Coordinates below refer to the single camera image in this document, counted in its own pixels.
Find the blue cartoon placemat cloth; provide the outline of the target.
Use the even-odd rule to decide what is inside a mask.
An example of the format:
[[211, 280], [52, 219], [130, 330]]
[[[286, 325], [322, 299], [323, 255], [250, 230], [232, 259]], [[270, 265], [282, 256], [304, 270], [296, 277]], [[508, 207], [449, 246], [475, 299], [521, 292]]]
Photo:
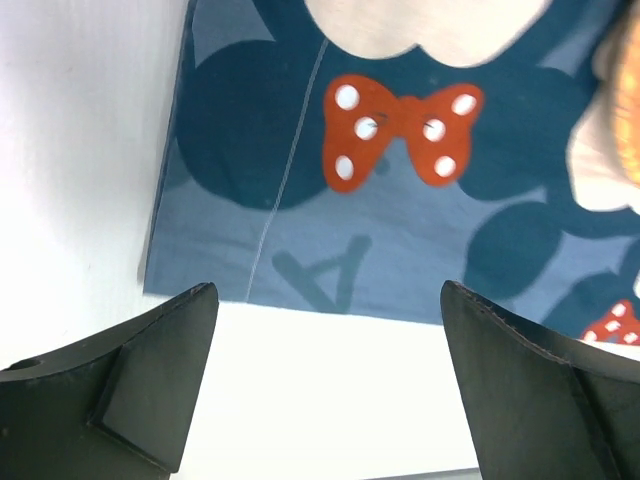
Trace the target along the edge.
[[455, 280], [639, 341], [625, 1], [193, 1], [143, 287], [437, 323]]

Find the round woven orange plate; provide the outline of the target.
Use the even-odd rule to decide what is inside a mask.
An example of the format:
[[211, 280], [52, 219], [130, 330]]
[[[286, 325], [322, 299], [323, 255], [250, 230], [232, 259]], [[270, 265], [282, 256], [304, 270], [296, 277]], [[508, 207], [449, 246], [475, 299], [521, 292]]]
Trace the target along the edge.
[[639, 186], [639, 2], [632, 2], [600, 43], [594, 71], [604, 83], [605, 104], [618, 163]]

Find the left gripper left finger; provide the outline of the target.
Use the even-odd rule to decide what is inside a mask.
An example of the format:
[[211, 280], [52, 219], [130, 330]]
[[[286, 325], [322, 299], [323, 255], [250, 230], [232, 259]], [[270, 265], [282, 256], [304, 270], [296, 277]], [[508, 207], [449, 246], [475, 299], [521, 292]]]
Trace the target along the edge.
[[218, 307], [202, 283], [2, 370], [2, 472], [177, 472]]

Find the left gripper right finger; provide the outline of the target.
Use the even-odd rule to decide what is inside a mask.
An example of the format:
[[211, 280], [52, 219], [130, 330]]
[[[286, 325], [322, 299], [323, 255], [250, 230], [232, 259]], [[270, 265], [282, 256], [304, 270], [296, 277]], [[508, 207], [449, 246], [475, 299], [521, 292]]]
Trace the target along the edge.
[[447, 281], [443, 326], [485, 479], [636, 479], [639, 363]]

